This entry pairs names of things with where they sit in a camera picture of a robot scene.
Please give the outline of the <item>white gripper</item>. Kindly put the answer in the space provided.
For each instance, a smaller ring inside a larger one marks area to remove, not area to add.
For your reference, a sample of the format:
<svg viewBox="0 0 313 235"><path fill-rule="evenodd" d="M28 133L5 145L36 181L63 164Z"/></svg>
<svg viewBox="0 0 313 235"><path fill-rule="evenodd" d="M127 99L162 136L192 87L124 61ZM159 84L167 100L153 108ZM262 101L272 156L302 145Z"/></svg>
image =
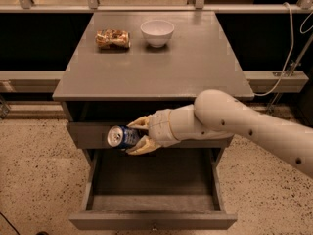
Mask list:
<svg viewBox="0 0 313 235"><path fill-rule="evenodd" d="M126 150L128 155L143 155L161 147L179 143L170 128L170 110L156 111L150 116L143 116L127 124L129 128L148 130L149 136L143 136L138 143Z"/></svg>

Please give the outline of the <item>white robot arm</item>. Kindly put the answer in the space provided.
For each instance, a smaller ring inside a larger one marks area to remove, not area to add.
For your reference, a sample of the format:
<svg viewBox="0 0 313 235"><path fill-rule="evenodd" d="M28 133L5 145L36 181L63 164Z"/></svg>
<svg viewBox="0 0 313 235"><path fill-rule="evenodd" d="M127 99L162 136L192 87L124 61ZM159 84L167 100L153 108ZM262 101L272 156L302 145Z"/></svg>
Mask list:
<svg viewBox="0 0 313 235"><path fill-rule="evenodd" d="M313 129L271 117L219 90L205 90L192 105L159 110L129 123L146 130L127 150L142 155L184 140L210 140L240 135L309 177L313 177Z"/></svg>

